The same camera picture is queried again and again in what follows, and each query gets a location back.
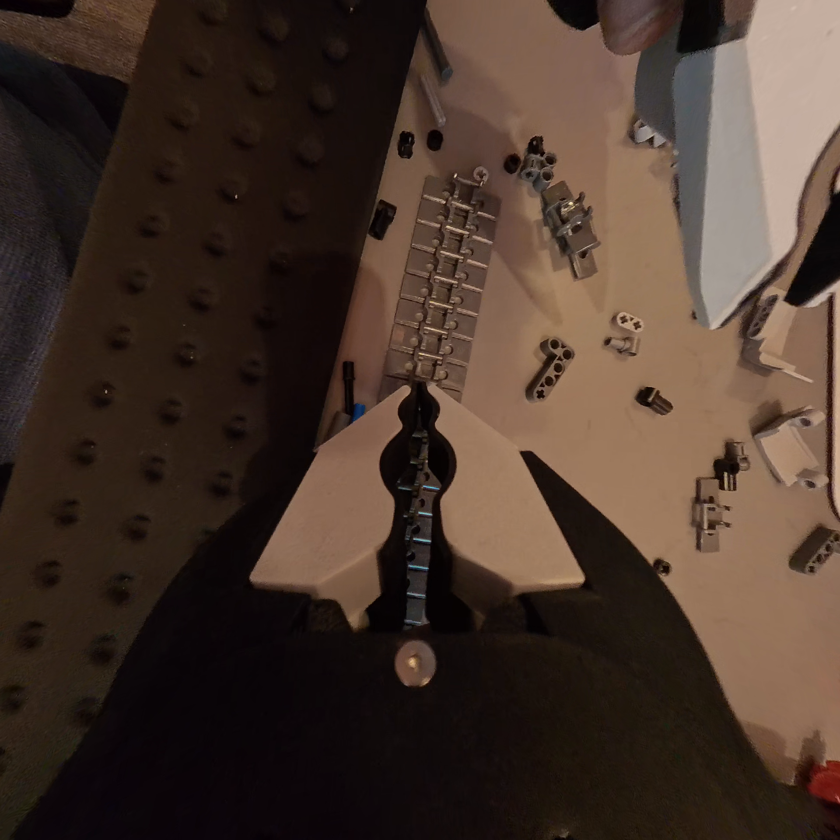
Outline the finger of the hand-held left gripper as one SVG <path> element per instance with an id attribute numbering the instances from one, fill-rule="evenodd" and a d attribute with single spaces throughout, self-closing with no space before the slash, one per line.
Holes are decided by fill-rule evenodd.
<path id="1" fill-rule="evenodd" d="M 839 2 L 752 2 L 747 34 L 674 73 L 679 219 L 697 319 L 787 291 L 838 179 Z"/>
<path id="2" fill-rule="evenodd" d="M 835 192 L 784 302 L 797 308 L 818 306 L 839 281 L 839 192 Z"/>

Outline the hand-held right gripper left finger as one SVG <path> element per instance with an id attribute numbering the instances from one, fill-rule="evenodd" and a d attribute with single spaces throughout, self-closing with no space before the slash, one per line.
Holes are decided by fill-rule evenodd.
<path id="1" fill-rule="evenodd" d="M 400 387 L 323 443 L 250 574 L 253 586 L 338 603 L 353 628 L 406 620 L 417 497 L 417 389 Z"/>

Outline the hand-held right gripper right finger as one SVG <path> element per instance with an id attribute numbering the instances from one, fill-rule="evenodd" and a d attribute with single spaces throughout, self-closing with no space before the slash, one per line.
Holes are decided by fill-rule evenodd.
<path id="1" fill-rule="evenodd" d="M 520 595 L 576 590 L 578 560 L 520 449 L 442 388 L 421 385 L 434 503 L 426 617 L 471 630 Z"/>

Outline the single grey track link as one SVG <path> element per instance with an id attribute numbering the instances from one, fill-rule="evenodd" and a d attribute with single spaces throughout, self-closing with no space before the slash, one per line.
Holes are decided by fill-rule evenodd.
<path id="1" fill-rule="evenodd" d="M 590 223 L 575 224 L 560 237 L 561 251 L 569 260 L 575 280 L 588 279 L 597 272 L 594 254 L 600 244 Z"/>
<path id="2" fill-rule="evenodd" d="M 593 239 L 593 208 L 585 206 L 585 195 L 573 195 L 565 181 L 554 182 L 540 195 L 542 218 L 554 239 Z"/>
<path id="3" fill-rule="evenodd" d="M 721 490 L 715 478 L 698 478 L 696 494 L 692 501 L 691 520 L 696 531 L 696 550 L 700 553 L 717 553 L 720 534 L 730 529 L 730 507 L 721 503 Z"/>

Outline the person's left hand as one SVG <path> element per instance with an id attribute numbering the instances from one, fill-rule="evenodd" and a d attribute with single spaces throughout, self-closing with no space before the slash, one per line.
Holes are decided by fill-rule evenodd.
<path id="1" fill-rule="evenodd" d="M 683 1 L 598 1 L 605 47 L 630 56 L 652 46 L 677 25 Z"/>

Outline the light grey angled panel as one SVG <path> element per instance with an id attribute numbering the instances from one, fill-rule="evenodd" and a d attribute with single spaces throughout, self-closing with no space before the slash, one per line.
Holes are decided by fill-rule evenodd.
<path id="1" fill-rule="evenodd" d="M 656 131 L 643 119 L 636 118 L 628 131 L 628 138 L 635 145 L 646 145 L 655 150 L 669 148 L 673 150 L 674 142 Z"/>

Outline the grey tube connector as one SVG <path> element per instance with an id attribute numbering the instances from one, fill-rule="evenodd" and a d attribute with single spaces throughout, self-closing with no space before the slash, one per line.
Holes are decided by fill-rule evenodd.
<path id="1" fill-rule="evenodd" d="M 327 426 L 327 430 L 323 433 L 320 441 L 313 447 L 313 452 L 317 453 L 321 446 L 328 443 L 337 434 L 340 434 L 352 422 L 352 415 L 344 411 L 336 411 L 332 415 L 332 419 Z"/>

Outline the grey bent liftarm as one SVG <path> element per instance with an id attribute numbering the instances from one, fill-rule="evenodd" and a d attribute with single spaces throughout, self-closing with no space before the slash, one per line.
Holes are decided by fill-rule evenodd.
<path id="1" fill-rule="evenodd" d="M 540 350 L 544 356 L 542 365 L 525 391 L 529 403 L 541 403 L 546 400 L 575 358 L 571 346 L 559 337 L 544 339 Z"/>

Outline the light grey curved panel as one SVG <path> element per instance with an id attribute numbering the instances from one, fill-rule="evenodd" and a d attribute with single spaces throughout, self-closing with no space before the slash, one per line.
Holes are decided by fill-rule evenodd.
<path id="1" fill-rule="evenodd" d="M 802 431 L 820 426 L 826 420 L 823 411 L 804 406 L 779 416 L 752 436 L 772 476 L 785 487 L 823 489 L 828 476 L 821 469 Z"/>

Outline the grey double connector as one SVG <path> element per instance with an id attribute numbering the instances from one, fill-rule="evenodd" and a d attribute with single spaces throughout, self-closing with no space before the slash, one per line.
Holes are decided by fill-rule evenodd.
<path id="1" fill-rule="evenodd" d="M 518 169 L 518 177 L 529 184 L 535 193 L 544 193 L 553 183 L 554 168 L 558 155 L 546 150 L 542 135 L 534 135 L 528 141 Z"/>

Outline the black grey cross connector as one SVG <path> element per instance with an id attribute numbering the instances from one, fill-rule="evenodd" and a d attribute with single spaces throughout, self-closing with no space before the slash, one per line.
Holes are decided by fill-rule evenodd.
<path id="1" fill-rule="evenodd" d="M 751 469 L 751 459 L 746 444 L 741 440 L 728 440 L 722 454 L 713 462 L 715 479 L 721 491 L 736 491 L 741 473 Z"/>

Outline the black perforated panel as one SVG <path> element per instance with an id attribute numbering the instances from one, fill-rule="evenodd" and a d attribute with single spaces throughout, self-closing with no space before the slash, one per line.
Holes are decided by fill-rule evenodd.
<path id="1" fill-rule="evenodd" d="M 2 838 L 318 430 L 425 2 L 157 2 L 2 506 Z"/>

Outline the grey axle rod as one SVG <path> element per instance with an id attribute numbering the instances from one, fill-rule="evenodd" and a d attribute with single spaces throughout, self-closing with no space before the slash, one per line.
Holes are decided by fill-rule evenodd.
<path id="1" fill-rule="evenodd" d="M 441 84 L 445 85 L 451 80 L 454 69 L 428 7 L 424 9 L 421 32 L 428 54 L 434 64 L 437 78 Z"/>

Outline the dark grey angled beam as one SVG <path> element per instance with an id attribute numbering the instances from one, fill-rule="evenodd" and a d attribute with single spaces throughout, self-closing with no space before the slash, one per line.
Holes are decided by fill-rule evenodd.
<path id="1" fill-rule="evenodd" d="M 827 561 L 839 553 L 839 531 L 819 526 L 797 548 L 789 560 L 789 567 L 799 574 L 816 574 Z"/>

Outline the light grey short rod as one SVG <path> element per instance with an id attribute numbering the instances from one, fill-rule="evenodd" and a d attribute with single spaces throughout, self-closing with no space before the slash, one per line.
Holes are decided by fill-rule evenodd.
<path id="1" fill-rule="evenodd" d="M 418 79 L 432 114 L 434 124 L 438 130 L 441 130 L 447 123 L 447 117 L 443 104 L 438 96 L 436 83 L 426 73 L 420 73 Z"/>

